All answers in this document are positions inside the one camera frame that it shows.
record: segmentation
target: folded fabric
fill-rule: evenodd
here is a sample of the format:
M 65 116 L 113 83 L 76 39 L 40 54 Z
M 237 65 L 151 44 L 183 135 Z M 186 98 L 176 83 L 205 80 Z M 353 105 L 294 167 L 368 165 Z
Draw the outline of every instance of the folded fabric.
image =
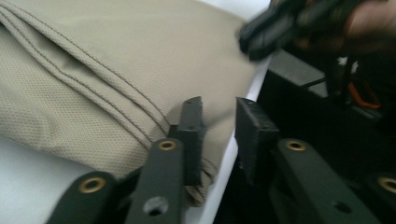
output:
M 205 201 L 255 64 L 242 21 L 192 0 L 0 0 L 0 135 L 123 177 L 202 96 Z

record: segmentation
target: dark machine part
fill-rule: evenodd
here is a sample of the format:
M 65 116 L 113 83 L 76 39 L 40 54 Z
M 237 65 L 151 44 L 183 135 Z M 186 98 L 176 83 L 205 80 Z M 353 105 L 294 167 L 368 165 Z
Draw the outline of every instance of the dark machine part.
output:
M 180 124 L 172 125 L 168 138 L 152 145 L 142 168 L 122 180 L 105 172 L 80 177 L 58 202 L 48 223 L 184 223 L 184 186 L 201 183 L 202 114 L 201 97 L 187 100 Z M 188 183 L 186 172 L 191 175 Z
M 173 125 L 168 137 L 179 139 L 184 151 L 184 184 L 201 185 L 201 154 L 205 136 L 201 97 L 184 102 L 179 124 Z
M 101 223 L 114 209 L 114 177 L 91 172 L 77 179 L 58 202 L 47 224 Z
M 342 109 L 277 74 L 268 72 L 263 85 L 258 103 L 281 136 L 309 142 L 380 221 L 396 223 L 396 210 L 380 209 L 384 202 L 366 187 L 371 174 L 396 174 L 394 139 L 357 111 Z
M 307 6 L 305 0 L 273 1 L 268 10 L 243 26 L 239 46 L 251 61 L 258 61 L 299 35 L 328 35 L 340 30 L 361 0 L 321 0 Z
M 260 189 L 267 192 L 272 206 L 270 204 L 264 206 L 275 210 L 278 223 L 379 223 L 352 189 L 306 142 L 284 139 L 279 141 L 277 146 L 272 144 L 272 146 L 267 145 L 269 147 L 256 149 L 259 143 L 265 140 L 257 140 L 257 136 L 262 131 L 257 127 L 261 127 L 260 124 L 264 122 L 274 125 L 266 115 L 263 115 L 265 113 L 257 103 L 238 99 L 235 129 L 235 133 L 238 133 L 235 135 L 238 136 L 238 157 L 242 160 L 243 157 L 249 156 L 255 161 L 255 156 L 259 157 L 259 154 L 263 155 L 262 152 L 266 151 L 266 161 L 271 162 L 275 167 L 266 172 L 275 173 L 275 176 L 266 179 L 270 182 L 269 188 L 261 183 L 253 183 L 252 187 L 233 186 L 235 195 L 243 194 L 251 198 L 249 203 L 255 203 L 256 197 L 266 197 L 258 193 Z M 253 140 L 250 144 L 240 144 L 244 142 L 241 139 Z M 268 169 L 268 167 L 263 168 L 256 164 L 247 168 L 243 165 L 241 169 L 248 180 L 257 172 L 254 169 Z M 235 179 L 236 173 L 238 169 L 234 167 L 231 181 Z M 252 190 L 256 192 L 255 196 L 248 192 Z M 252 212 L 243 208 L 242 210 L 249 217 L 255 217 L 255 221 L 260 220 L 260 216 L 257 216 L 258 211 Z
M 391 173 L 375 173 L 366 181 L 368 205 L 378 214 L 383 223 L 396 223 L 396 175 Z
M 259 105 L 236 98 L 235 139 L 240 165 L 250 185 L 271 178 L 269 148 L 274 146 L 278 135 L 279 129 Z
M 125 223 L 184 223 L 183 173 L 183 144 L 173 138 L 154 143 Z
M 306 142 L 282 139 L 274 152 L 276 167 L 285 178 L 292 193 L 297 217 L 289 222 L 285 217 L 286 204 L 273 187 L 270 196 L 280 223 L 380 223 L 341 178 Z

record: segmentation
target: hand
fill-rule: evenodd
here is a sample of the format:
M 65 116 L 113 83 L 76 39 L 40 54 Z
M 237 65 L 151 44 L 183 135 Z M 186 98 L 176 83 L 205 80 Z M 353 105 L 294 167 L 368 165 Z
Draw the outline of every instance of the hand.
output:
M 296 43 L 303 49 L 341 53 L 396 52 L 396 0 L 366 1 L 351 13 L 343 33 Z

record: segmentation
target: white table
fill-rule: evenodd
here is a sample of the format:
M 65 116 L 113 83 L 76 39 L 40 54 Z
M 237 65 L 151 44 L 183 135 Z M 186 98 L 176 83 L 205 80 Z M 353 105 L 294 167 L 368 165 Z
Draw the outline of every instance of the white table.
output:
M 258 13 L 268 8 L 269 0 L 199 0 L 206 2 L 214 7 L 222 8 L 228 12 L 233 13 L 245 20 L 250 20 Z M 250 85 L 247 98 L 250 100 L 257 100 L 262 82 L 264 81 L 265 73 L 268 70 L 270 59 L 264 60 L 258 68 L 258 71 Z M 191 207 L 186 213 L 187 224 L 209 224 L 213 223 L 216 213 L 219 209 L 222 195 L 227 186 L 228 179 L 233 169 L 233 164 L 237 155 L 237 145 L 233 138 L 224 152 L 224 156 L 219 169 L 219 174 L 215 179 L 215 183 L 210 186 L 206 198 L 206 203 L 202 207 Z

